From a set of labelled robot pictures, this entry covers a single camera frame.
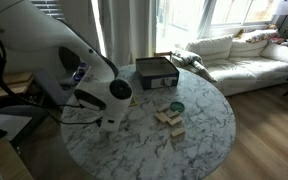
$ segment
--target chair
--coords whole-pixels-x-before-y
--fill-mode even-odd
[[[39,68],[33,72],[34,80],[42,92],[48,97],[57,109],[63,111],[68,99],[72,96],[74,89],[63,90],[59,82],[45,69]]]
[[[42,108],[29,105],[4,107],[0,109],[0,115],[1,114],[32,118],[30,122],[10,141],[14,146],[18,146],[48,116],[48,113]]]

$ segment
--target marble tabletop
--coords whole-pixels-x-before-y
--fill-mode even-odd
[[[235,117],[225,97],[209,82],[179,69],[176,87],[144,91],[135,66],[123,66],[118,78],[127,80],[138,105],[129,107],[119,131],[105,132],[96,124],[61,126],[73,159],[99,179],[201,179],[227,157],[235,138]],[[183,122],[174,127],[154,118],[157,108],[182,102]],[[77,104],[72,96],[68,104]],[[100,112],[65,107],[65,122],[91,122]],[[185,134],[170,132],[183,127]]]

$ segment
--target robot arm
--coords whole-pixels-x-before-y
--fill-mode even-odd
[[[0,39],[14,51],[66,47],[92,68],[100,81],[112,81],[118,70],[61,21],[50,18],[28,0],[0,0]]]
[[[0,0],[0,39],[15,51],[66,47],[77,54],[90,68],[74,94],[81,105],[104,111],[101,128],[118,130],[132,89],[127,82],[115,79],[116,66],[71,28],[45,15],[28,0]]]

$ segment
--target window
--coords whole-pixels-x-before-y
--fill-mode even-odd
[[[279,0],[217,0],[212,25],[269,22]]]
[[[65,20],[59,0],[30,0],[35,7],[45,14],[59,20]]]
[[[104,36],[103,36],[103,32],[102,32],[102,26],[100,23],[100,12],[99,12],[98,1],[97,0],[91,0],[91,3],[92,3],[92,7],[93,7],[92,9],[93,9],[95,27],[96,27],[98,41],[100,44],[101,54],[106,57],[105,42],[104,42]]]
[[[201,0],[159,0],[157,4],[157,49],[192,38],[197,28]]]
[[[201,35],[203,37],[210,25],[221,28],[223,25],[238,27],[268,23],[279,2],[280,0],[158,0],[156,50],[168,51],[182,41],[196,39]],[[204,22],[199,22],[203,15],[210,17],[209,13],[213,13],[212,19],[204,18]]]

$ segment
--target white sofa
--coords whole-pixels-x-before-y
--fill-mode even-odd
[[[281,84],[288,77],[288,47],[268,40],[247,43],[226,36],[189,42],[181,48],[202,58],[203,66],[215,81],[204,78],[224,96]],[[180,58],[173,57],[177,67],[199,74],[192,63],[183,65]]]

